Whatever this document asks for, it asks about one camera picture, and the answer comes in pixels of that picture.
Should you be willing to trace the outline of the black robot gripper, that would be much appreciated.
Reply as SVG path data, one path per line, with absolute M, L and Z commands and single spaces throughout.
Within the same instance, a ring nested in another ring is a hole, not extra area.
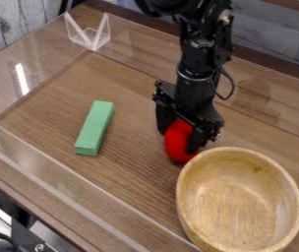
M 176 119 L 190 125 L 186 151 L 195 154 L 208 141 L 215 141 L 224 119 L 214 107 L 214 98 L 223 70 L 191 76 L 178 70 L 178 81 L 157 80 L 152 99 L 156 103 L 156 123 L 162 135 Z

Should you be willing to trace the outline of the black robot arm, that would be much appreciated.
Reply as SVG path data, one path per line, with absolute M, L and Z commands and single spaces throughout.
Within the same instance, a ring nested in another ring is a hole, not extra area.
M 231 0 L 135 0 L 152 17 L 170 16 L 180 26 L 182 58 L 174 83 L 159 80 L 152 99 L 156 102 L 157 129 L 168 133 L 174 123 L 191 127 L 184 153 L 194 154 L 215 141 L 224 119 L 212 101 L 228 99 L 218 92 L 222 78 L 231 75 L 224 64 L 232 59 L 234 6 Z

